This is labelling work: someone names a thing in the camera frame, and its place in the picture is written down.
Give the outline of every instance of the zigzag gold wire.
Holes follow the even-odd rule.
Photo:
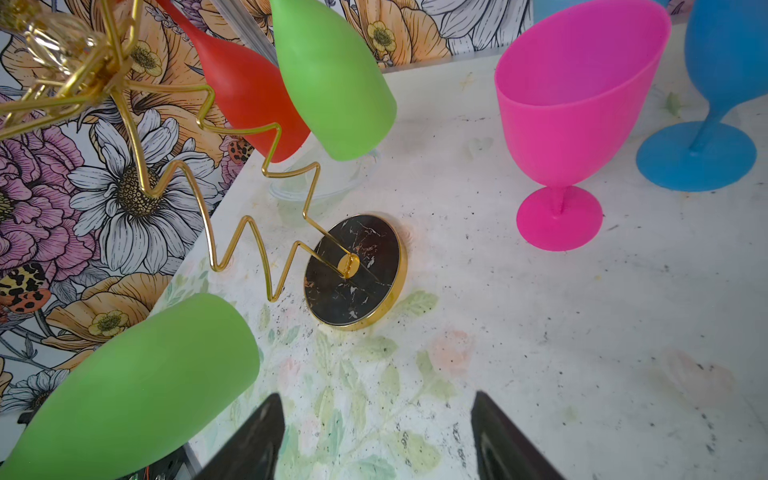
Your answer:
[[[137,42],[137,33],[140,28],[141,21],[141,0],[134,0],[131,8],[131,17],[125,22],[122,22],[118,27],[115,23],[114,13],[112,10],[112,0],[101,0],[102,17],[104,20],[104,30],[107,32],[106,38],[102,43],[96,45],[86,57],[81,67],[79,67],[72,75],[67,78],[66,81],[56,81],[46,78],[38,79],[32,87],[29,88],[27,93],[19,101],[8,102],[0,105],[0,113],[8,112],[8,117],[5,119],[5,126],[0,130],[0,140],[14,137],[18,134],[23,134],[38,128],[46,127],[56,122],[71,118],[80,114],[90,105],[96,105],[101,103],[107,96],[112,97],[115,105],[118,108],[123,123],[127,129],[128,137],[133,147],[134,155],[136,156],[136,171],[139,180],[139,188],[144,195],[150,198],[160,198],[165,192],[168,184],[174,178],[176,170],[181,170],[184,176],[187,178],[195,200],[197,201],[200,215],[203,216],[204,232],[208,245],[208,257],[210,268],[215,272],[220,272],[227,267],[232,255],[240,241],[245,227],[250,227],[253,232],[253,236],[256,237],[256,242],[259,246],[259,253],[261,255],[261,263],[264,268],[264,279],[266,281],[266,296],[270,302],[276,301],[280,294],[283,292],[288,270],[290,269],[293,258],[296,256],[296,251],[299,247],[306,250],[311,256],[315,257],[329,267],[331,270],[338,273],[342,278],[349,279],[359,266],[359,257],[354,253],[344,248],[339,241],[323,229],[315,220],[309,216],[310,203],[312,202],[312,196],[317,186],[317,181],[320,175],[320,164],[313,162],[306,167],[298,170],[292,170],[288,172],[270,172],[269,166],[272,158],[277,149],[277,145],[280,142],[280,136],[283,132],[281,126],[277,123],[264,125],[262,127],[247,128],[247,129],[232,129],[221,128],[206,122],[205,117],[214,105],[216,93],[213,88],[208,84],[196,84],[196,85],[155,85],[145,84],[136,81],[125,80],[125,75],[131,69],[133,59],[130,55],[126,55],[124,52],[133,51]],[[128,33],[128,39],[125,46],[121,45],[120,38]],[[114,73],[104,81],[99,79],[98,74],[105,69],[110,69]],[[89,78],[95,78],[92,84],[88,83]],[[47,98],[46,95],[50,89],[58,88],[56,94],[52,98]],[[340,270],[336,266],[329,263],[327,260],[318,255],[312,248],[308,247],[304,242],[297,240],[293,242],[293,246],[290,249],[288,258],[283,268],[283,272],[280,275],[280,280],[277,283],[276,289],[273,291],[272,285],[272,273],[270,269],[270,263],[266,254],[266,247],[261,237],[259,227],[256,221],[250,216],[246,215],[240,219],[237,224],[235,233],[227,246],[226,251],[220,262],[217,261],[217,245],[214,239],[214,229],[210,222],[210,215],[205,204],[205,199],[200,187],[197,185],[194,174],[190,167],[181,160],[172,160],[168,164],[168,169],[157,180],[157,183],[151,185],[149,177],[149,169],[147,162],[144,158],[144,149],[141,146],[141,139],[139,138],[136,123],[134,122],[131,111],[125,101],[122,91],[124,89],[130,89],[134,91],[146,91],[152,93],[180,93],[189,91],[206,91],[207,96],[200,111],[197,114],[197,126],[202,130],[212,131],[218,134],[233,134],[233,135],[251,135],[251,134],[264,134],[268,131],[275,131],[275,138],[272,142],[270,152],[264,159],[261,166],[261,173],[267,178],[289,178],[296,177],[298,175],[309,173],[314,170],[315,173],[310,185],[310,191],[306,196],[304,202],[304,208],[302,209],[302,217],[307,223],[316,228],[326,238],[334,242],[346,255],[344,256],[343,270]],[[44,111],[55,111],[42,118],[35,119],[33,121],[27,121],[23,124],[18,121],[23,118],[27,113],[34,110],[42,109]]]

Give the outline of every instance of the gold rim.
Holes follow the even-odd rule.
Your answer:
[[[375,309],[373,309],[371,313],[369,313],[366,316],[360,317],[354,323],[350,323],[349,325],[332,325],[331,323],[324,322],[317,315],[315,315],[315,313],[312,311],[312,308],[310,307],[310,313],[312,313],[312,316],[314,316],[318,322],[322,323],[323,325],[331,326],[332,328],[335,328],[338,330],[345,330],[348,332],[353,330],[364,329],[367,326],[371,326],[374,323],[378,322],[384,315],[386,315],[386,313],[389,312],[392,309],[392,307],[395,305],[398,297],[400,297],[400,293],[402,292],[402,287],[406,284],[406,274],[408,272],[408,250],[406,249],[406,245],[400,239],[400,235],[398,235],[397,229],[390,222],[384,220],[378,215],[357,214],[357,215],[354,215],[354,217],[358,217],[359,215],[370,215],[371,217],[376,217],[382,222],[386,223],[386,225],[389,228],[391,228],[392,232],[395,234],[395,239],[397,240],[397,247],[398,247],[400,256],[399,256],[399,262],[397,265],[397,273],[395,274],[395,280],[392,282],[392,286],[389,288],[389,292],[384,297],[384,300],[382,300],[379,303],[379,305]],[[345,218],[344,220],[341,220],[340,222],[338,222],[336,225],[343,223],[347,220],[348,218]],[[306,282],[306,270],[304,273],[304,280]],[[306,305],[309,307],[310,302],[306,298],[306,289],[303,289],[303,290],[304,290],[304,301],[306,302]]]

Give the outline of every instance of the glass foot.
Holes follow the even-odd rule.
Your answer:
[[[563,211],[553,211],[553,192],[542,188],[523,200],[518,210],[518,229],[528,243],[542,250],[565,252],[585,245],[600,231],[603,209],[584,189],[568,187]]]
[[[379,152],[372,150],[360,158],[342,162],[333,160],[322,146],[316,145],[282,171],[306,167],[314,161],[320,163],[320,179],[317,181],[313,199],[319,200],[352,190],[366,181],[376,170]],[[281,200],[303,202],[310,191],[313,175],[312,172],[298,177],[272,180],[270,193]]]
[[[637,168],[670,190],[702,192],[737,182],[755,164],[757,149],[738,128],[718,124],[701,152],[689,150],[703,122],[672,125],[650,136],[637,152]]]

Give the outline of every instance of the white table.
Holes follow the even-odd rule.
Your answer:
[[[634,163],[642,140],[681,121],[664,110],[669,93],[683,119],[706,113],[685,75],[683,35],[675,27],[633,136],[581,184],[605,218],[579,250],[537,250],[515,227],[539,186],[503,140],[498,57],[387,74],[400,112],[380,168],[313,204],[326,228],[364,212],[397,220],[410,308],[358,332],[321,326],[303,300],[305,257],[269,304],[250,236],[224,273],[208,273],[198,241],[158,308],[218,293],[263,351],[256,383],[191,441],[200,463],[279,391],[289,427],[278,478],[476,478],[469,412],[482,389],[572,480],[765,478],[768,98],[727,119],[759,151],[738,184],[684,194],[645,180]],[[270,196],[259,167],[254,158],[243,169],[214,224],[223,242],[254,215],[276,275],[293,240],[319,235],[300,204]]]

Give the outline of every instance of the black marble base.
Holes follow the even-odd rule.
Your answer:
[[[310,311],[321,322],[351,326],[372,315],[392,289],[400,267],[400,244],[393,228],[373,215],[355,215],[335,225],[329,233],[360,257],[360,268],[347,280],[315,257],[304,276],[304,295]],[[315,251],[338,265],[344,251],[327,238]]]

